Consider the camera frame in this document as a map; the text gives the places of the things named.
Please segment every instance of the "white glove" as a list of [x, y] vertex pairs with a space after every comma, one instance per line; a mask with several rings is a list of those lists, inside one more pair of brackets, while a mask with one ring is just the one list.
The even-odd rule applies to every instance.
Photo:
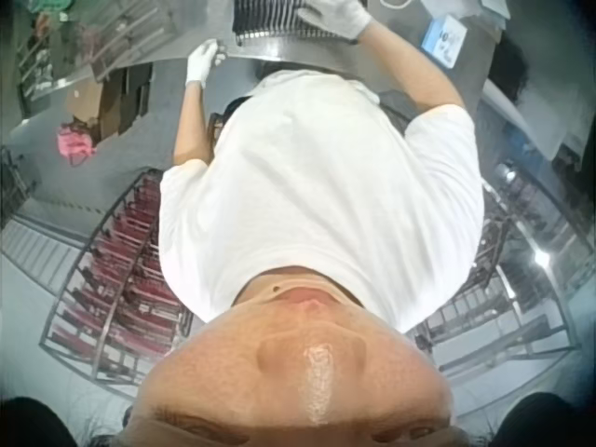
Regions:
[[373, 17], [359, 0], [305, 0], [309, 7], [298, 9], [298, 16], [322, 30], [354, 40]]
[[199, 48], [193, 51], [188, 58], [186, 70], [186, 85], [189, 82], [200, 82], [205, 88], [207, 78], [212, 66], [217, 66], [225, 61], [225, 47], [219, 47], [217, 40], [205, 41]]

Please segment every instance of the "paper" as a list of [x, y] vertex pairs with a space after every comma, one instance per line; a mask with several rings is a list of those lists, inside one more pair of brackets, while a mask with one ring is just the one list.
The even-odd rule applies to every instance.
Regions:
[[488, 7], [492, 11], [500, 14], [507, 20], [511, 20], [511, 13], [507, 6], [507, 0], [481, 0], [484, 7]]

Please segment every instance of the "lip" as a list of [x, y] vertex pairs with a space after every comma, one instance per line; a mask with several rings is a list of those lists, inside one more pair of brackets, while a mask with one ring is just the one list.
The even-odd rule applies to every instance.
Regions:
[[302, 303], [318, 303], [320, 305], [339, 304], [339, 301], [327, 292], [308, 287], [297, 287], [295, 289], [290, 289], [289, 291], [284, 291], [273, 298], [271, 303], [273, 302], [281, 302], [288, 305], [299, 305]]

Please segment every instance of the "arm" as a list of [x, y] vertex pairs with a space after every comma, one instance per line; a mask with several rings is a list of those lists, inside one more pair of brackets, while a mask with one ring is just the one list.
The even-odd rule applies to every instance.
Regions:
[[358, 39], [425, 112], [439, 105], [464, 107], [459, 93], [443, 72], [417, 48], [376, 22], [358, 0], [306, 0], [300, 17], [347, 39]]
[[207, 165], [213, 159], [203, 115], [203, 87], [198, 82], [186, 86], [174, 149], [174, 166], [193, 159], [203, 160]]
[[465, 108], [449, 78], [417, 48], [384, 25], [373, 20], [359, 41], [389, 71], [420, 111], [445, 104]]
[[218, 65], [223, 60], [224, 54], [218, 54], [215, 39], [205, 42], [188, 58], [186, 91], [173, 156], [175, 166], [194, 159], [202, 160], [208, 165], [213, 159], [203, 113], [203, 90], [211, 66]]

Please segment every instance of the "pink bag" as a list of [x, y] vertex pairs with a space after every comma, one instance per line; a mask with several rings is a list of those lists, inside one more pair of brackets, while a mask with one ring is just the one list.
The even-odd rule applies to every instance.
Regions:
[[93, 140], [84, 125], [63, 124], [58, 130], [58, 150], [71, 163], [71, 166], [81, 166], [87, 158], [94, 156], [96, 149]]

